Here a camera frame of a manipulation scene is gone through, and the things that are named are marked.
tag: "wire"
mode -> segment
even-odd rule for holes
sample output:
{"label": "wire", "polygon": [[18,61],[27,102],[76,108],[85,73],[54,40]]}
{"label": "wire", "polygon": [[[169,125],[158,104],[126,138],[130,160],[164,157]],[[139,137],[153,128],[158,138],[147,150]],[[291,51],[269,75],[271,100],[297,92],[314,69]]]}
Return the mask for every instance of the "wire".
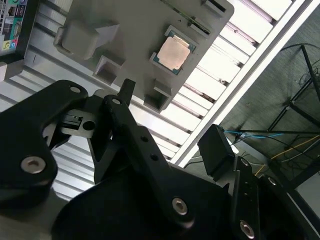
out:
{"label": "wire", "polygon": [[245,135],[247,137],[250,137],[250,138],[257,138],[257,139],[265,139],[267,137],[277,137],[277,136],[281,136],[281,135],[284,135],[283,133],[278,133],[278,134],[274,134],[274,135],[271,135],[271,136],[263,136],[263,135],[250,135],[250,134],[246,134],[246,133],[243,133],[243,132],[240,132],[240,131],[224,131],[225,133],[228,133],[228,134],[241,134],[241,135]]}
{"label": "wire", "polygon": [[[311,138],[311,139],[309,139],[309,140],[307,140],[307,141],[304,141],[303,143],[300,143],[300,144],[298,144],[298,145],[296,145],[296,146],[293,146],[293,147],[289,148],[289,149],[286,150],[286,151],[280,152],[280,153],[278,153],[277,155],[273,156],[273,157],[271,158],[271,160],[279,157],[279,156],[282,155],[282,154],[285,154],[285,153],[287,153],[287,152],[290,152],[290,151],[293,150],[293,149],[296,150],[296,148],[298,148],[298,147],[300,147],[300,146],[302,146],[302,145],[305,145],[305,144],[311,142],[312,140],[318,138],[319,136],[320,136],[320,135],[317,135],[317,136],[315,136],[315,137],[313,137],[313,138]],[[265,166],[266,166],[266,165],[264,164],[262,167],[260,167],[260,169],[255,173],[255,176],[257,176],[257,175],[261,172],[261,170],[264,169]]]}
{"label": "wire", "polygon": [[191,164],[199,164],[199,163],[202,163],[203,162],[203,160],[202,161],[193,161],[193,162],[189,162],[188,164],[186,164],[185,166],[184,166],[184,168],[187,168],[189,165],[191,165]]}
{"label": "wire", "polygon": [[298,44],[293,44],[293,45],[290,45],[290,46],[286,46],[286,47],[282,48],[280,50],[280,52],[282,52],[284,50],[287,50],[287,49],[290,49],[290,48],[293,48],[293,47],[301,46],[301,45],[308,45],[308,46],[311,46],[311,47],[314,47],[314,48],[320,50],[320,47],[318,47],[318,46],[316,46],[314,44],[311,44],[311,43],[298,43]]}
{"label": "wire", "polygon": [[285,154],[285,153],[287,153],[287,152],[290,152],[291,150],[296,150],[297,152],[304,154],[304,155],[305,155],[306,157],[308,157],[309,159],[314,160],[313,158],[311,158],[310,156],[308,156],[308,155],[306,155],[305,153],[301,152],[300,150],[297,150],[296,148],[298,148],[298,147],[300,147],[300,146],[302,146],[302,145],[305,145],[305,144],[311,142],[312,140],[318,138],[319,136],[320,136],[320,135],[317,135],[317,136],[315,136],[315,137],[313,137],[313,138],[311,138],[311,139],[309,139],[309,140],[307,140],[307,141],[304,141],[303,143],[300,143],[300,144],[298,144],[298,145],[296,145],[296,146],[290,146],[289,144],[286,144],[286,143],[283,142],[283,141],[280,141],[280,140],[275,139],[275,138],[271,138],[271,139],[273,139],[273,140],[275,140],[275,141],[277,141],[277,142],[280,142],[280,143],[286,145],[287,147],[289,147],[288,150],[285,150],[285,151],[280,152],[280,153],[278,153],[277,155],[273,156],[273,157],[271,158],[271,160],[275,159],[276,157],[279,157],[279,156],[282,155],[282,154]]}
{"label": "wire", "polygon": [[[309,149],[311,149],[314,145],[316,145],[316,144],[319,143],[319,142],[320,142],[320,139],[318,139],[317,141],[315,141],[314,143],[312,143],[306,150],[303,151],[303,153],[306,153]],[[297,155],[295,155],[295,156],[293,156],[293,157],[291,157],[291,158],[288,158],[288,159],[286,159],[286,160],[283,160],[281,163],[288,162],[288,161],[290,161],[290,160],[292,160],[292,159],[295,159],[295,158],[297,158],[297,157],[299,157],[299,156],[301,156],[301,155],[302,155],[302,153],[299,153],[299,154],[297,154]]]}

